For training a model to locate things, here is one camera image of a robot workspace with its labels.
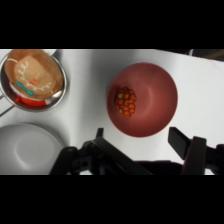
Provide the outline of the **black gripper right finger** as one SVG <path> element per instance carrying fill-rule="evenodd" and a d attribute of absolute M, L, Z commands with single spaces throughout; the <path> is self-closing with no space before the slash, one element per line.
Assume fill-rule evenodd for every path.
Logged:
<path fill-rule="evenodd" d="M 168 143 L 184 161 L 182 175 L 203 175 L 205 169 L 224 175 L 224 144 L 209 147 L 206 139 L 189 139 L 176 127 L 169 128 Z"/>

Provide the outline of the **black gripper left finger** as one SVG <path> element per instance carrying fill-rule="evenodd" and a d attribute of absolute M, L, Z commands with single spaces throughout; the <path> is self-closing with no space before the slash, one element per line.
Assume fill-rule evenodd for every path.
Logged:
<path fill-rule="evenodd" d="M 103 138 L 99 128 L 93 140 L 80 149 L 65 147 L 59 153 L 50 175 L 79 175 L 89 171 L 93 175 L 150 175 L 150 172 L 131 160 Z"/>

